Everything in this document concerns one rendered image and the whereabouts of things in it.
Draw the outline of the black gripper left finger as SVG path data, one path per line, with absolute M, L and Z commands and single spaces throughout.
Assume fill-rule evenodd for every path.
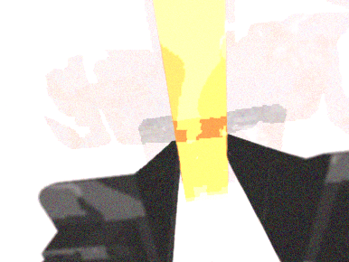
M 39 190 L 38 202 L 56 231 L 132 219 L 149 262 L 174 262 L 180 172 L 175 140 L 134 173 L 52 182 Z

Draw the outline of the yellow-orange bar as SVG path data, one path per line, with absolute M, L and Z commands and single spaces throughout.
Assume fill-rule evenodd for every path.
M 224 0 L 154 0 L 185 202 L 229 199 Z

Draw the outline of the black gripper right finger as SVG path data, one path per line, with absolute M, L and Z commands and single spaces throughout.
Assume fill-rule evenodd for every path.
M 279 262 L 316 262 L 349 150 L 309 157 L 227 134 L 227 159 Z

